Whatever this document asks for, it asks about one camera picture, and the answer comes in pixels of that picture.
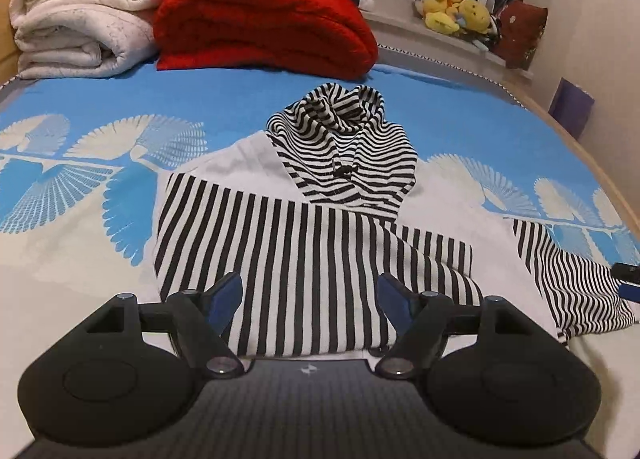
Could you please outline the black white striped hoodie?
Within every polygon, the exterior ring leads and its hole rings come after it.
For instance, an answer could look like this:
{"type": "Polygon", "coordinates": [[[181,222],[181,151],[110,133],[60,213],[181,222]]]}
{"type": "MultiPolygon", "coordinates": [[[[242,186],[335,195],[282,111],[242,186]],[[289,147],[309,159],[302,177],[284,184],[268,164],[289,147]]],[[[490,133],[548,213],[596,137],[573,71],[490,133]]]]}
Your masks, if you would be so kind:
{"type": "Polygon", "coordinates": [[[217,325],[241,356],[391,346],[383,274],[460,305],[503,295],[561,341],[637,319],[596,245],[637,253],[603,193],[586,205],[550,179],[526,193],[468,156],[421,160],[367,85],[311,90],[169,174],[157,208],[160,296],[239,275],[217,325]]]}

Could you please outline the purple box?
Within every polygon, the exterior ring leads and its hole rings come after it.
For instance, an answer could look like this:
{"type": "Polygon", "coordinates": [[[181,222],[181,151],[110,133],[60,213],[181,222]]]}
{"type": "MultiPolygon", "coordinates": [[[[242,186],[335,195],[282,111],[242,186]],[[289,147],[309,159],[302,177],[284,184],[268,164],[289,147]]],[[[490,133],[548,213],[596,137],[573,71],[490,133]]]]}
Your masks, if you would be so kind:
{"type": "Polygon", "coordinates": [[[578,140],[585,130],[596,101],[580,86],[561,78],[549,107],[549,114],[578,140]]]}

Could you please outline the blue white patterned bedsheet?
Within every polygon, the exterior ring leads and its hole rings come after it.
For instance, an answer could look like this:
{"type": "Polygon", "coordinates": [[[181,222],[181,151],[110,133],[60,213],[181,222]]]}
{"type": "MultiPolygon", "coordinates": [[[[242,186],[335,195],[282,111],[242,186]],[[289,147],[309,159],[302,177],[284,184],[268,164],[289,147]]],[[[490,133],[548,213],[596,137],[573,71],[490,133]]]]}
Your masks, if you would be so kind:
{"type": "MultiPolygon", "coordinates": [[[[593,260],[637,260],[639,231],[588,156],[512,88],[422,60],[379,64],[367,84],[420,160],[429,231],[477,241],[511,217],[541,223],[593,260]]],[[[248,161],[270,115],[320,84],[258,69],[160,71],[13,81],[1,92],[1,453],[29,442],[21,373],[119,291],[154,295],[152,214],[163,176],[196,158],[232,158],[229,184],[268,193],[248,161]]]]}

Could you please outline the dark red plush toy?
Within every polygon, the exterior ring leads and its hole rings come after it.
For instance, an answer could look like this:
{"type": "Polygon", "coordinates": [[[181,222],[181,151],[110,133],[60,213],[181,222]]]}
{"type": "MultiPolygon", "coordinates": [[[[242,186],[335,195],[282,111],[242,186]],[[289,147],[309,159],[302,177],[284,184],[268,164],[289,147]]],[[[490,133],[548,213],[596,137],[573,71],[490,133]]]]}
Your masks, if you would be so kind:
{"type": "Polygon", "coordinates": [[[509,69],[527,70],[544,34],[548,9],[511,0],[498,15],[500,40],[492,51],[509,69]]]}

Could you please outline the yellow plush toys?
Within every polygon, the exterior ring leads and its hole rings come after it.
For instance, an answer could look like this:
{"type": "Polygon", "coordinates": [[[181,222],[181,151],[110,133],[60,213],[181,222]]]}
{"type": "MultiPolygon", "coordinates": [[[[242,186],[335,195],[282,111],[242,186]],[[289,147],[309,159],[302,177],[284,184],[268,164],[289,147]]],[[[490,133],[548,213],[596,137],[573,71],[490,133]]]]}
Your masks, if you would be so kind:
{"type": "Polygon", "coordinates": [[[468,42],[499,37],[496,19],[478,0],[415,0],[414,9],[427,29],[442,35],[468,42]]]}

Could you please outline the white window sill ledge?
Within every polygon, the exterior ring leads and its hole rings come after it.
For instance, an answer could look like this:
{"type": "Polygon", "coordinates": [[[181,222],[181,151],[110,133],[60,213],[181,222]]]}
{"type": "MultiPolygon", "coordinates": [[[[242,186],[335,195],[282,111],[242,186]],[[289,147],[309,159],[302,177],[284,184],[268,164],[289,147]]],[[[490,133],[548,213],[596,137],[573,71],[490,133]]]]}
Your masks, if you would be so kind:
{"type": "Polygon", "coordinates": [[[532,72],[508,69],[492,52],[482,52],[471,43],[427,29],[416,14],[414,0],[373,1],[373,10],[362,14],[378,44],[449,63],[494,81],[525,86],[533,83],[532,72]]]}

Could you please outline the white folded quilt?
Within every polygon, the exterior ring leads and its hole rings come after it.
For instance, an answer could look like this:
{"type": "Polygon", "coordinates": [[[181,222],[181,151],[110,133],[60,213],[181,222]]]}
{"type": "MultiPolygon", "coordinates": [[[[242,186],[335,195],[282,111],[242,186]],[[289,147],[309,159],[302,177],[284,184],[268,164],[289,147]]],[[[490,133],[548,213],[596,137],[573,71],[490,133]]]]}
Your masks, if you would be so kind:
{"type": "Polygon", "coordinates": [[[152,19],[162,0],[11,0],[17,75],[109,78],[156,53],[152,19]]]}

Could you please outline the red folded blanket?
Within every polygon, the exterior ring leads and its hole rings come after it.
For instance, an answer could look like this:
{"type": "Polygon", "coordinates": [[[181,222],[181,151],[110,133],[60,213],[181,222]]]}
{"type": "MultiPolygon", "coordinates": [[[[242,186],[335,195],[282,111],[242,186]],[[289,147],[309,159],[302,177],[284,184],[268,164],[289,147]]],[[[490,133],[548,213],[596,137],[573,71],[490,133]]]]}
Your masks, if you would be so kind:
{"type": "Polygon", "coordinates": [[[378,43],[351,0],[163,0],[160,70],[266,67],[358,80],[378,43]]]}

